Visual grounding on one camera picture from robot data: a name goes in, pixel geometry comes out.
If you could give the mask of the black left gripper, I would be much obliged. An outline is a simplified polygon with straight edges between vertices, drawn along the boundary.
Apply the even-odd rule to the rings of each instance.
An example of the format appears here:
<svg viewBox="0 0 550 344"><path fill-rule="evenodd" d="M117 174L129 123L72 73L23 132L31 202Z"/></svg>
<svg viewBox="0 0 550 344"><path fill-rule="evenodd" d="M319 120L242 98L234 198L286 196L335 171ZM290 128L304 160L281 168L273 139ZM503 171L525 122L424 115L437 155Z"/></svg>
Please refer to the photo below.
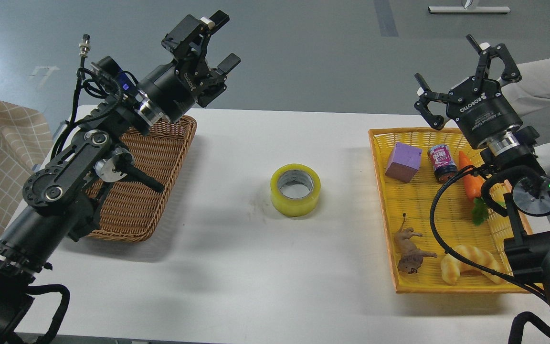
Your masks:
<svg viewBox="0 0 550 344"><path fill-rule="evenodd" d="M138 85L154 112L175 122L194 105L205 108L226 90L227 75L242 60L231 53L211 68L206 56L212 35L230 19L223 11L201 18L189 14L165 35L161 45L170 52L170 63L157 66Z"/></svg>

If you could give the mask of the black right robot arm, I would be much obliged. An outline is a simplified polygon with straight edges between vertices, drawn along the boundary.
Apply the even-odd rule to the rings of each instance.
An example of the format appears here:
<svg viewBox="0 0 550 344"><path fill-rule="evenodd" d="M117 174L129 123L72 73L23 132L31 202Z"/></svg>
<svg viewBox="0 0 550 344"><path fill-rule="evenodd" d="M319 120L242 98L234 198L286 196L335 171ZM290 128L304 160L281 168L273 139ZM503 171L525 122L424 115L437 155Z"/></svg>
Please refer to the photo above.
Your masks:
<svg viewBox="0 0 550 344"><path fill-rule="evenodd" d="M437 191L430 207L430 228L445 253L517 285L550 307L550 231L530 235L521 222L521 214L550 215L550 175L535 154L539 134L531 126L522 127L521 118L502 94L500 83L489 78L491 61L496 57L504 63L501 79L506 84L521 81L521 72L504 44L479 44L470 34L466 39L479 56L476 72L447 94L432 91L423 76L415 74L421 87L415 109L435 130L442 130L446 119L456 122L471 147L481 150L484 161L480 167L461 168ZM450 185L469 174L486 178L481 189L483 200L489 209L510 220L513 237L505 239L503 244L511 275L461 255L437 232L434 213L439 199ZM549 325L531 312L522 312L511 325L510 344L522 342L526 323L532 323L550 338Z"/></svg>

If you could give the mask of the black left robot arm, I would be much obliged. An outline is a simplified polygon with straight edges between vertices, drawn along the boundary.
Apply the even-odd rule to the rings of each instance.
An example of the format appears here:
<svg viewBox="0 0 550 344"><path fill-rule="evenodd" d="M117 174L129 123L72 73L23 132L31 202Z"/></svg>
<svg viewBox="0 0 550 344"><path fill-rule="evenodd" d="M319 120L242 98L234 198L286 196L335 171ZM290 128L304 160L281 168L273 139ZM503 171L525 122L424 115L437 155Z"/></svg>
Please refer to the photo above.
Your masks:
<svg viewBox="0 0 550 344"><path fill-rule="evenodd" d="M148 135L159 120L177 122L194 105L206 107L226 90L228 74L240 63L230 54L215 68L206 59L211 37L230 17L187 15L161 45L170 63L157 66L141 81L110 56L78 68L74 100L82 90L101 100L83 119L72 111L56 140L50 161L22 186L27 207L0 237L0 344L21 344L15 329L37 295L59 293L50 327L38 342L57 335L70 302L61 284L34 285L35 275L50 269L48 259L65 237L78 241L100 226L100 211L114 183L138 182L162 193L164 185L135 166L124 133Z"/></svg>

